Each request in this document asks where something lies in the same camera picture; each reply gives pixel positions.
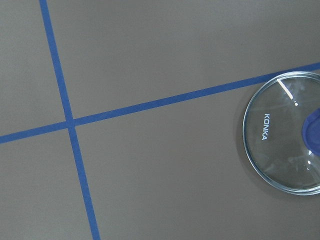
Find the glass pot lid blue knob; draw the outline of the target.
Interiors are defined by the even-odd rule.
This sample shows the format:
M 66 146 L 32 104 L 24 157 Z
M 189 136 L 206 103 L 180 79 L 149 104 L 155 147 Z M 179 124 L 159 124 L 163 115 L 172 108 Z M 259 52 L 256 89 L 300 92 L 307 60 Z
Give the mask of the glass pot lid blue knob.
M 251 98 L 243 144 L 256 172 L 283 192 L 320 192 L 320 76 L 293 71 L 266 82 Z

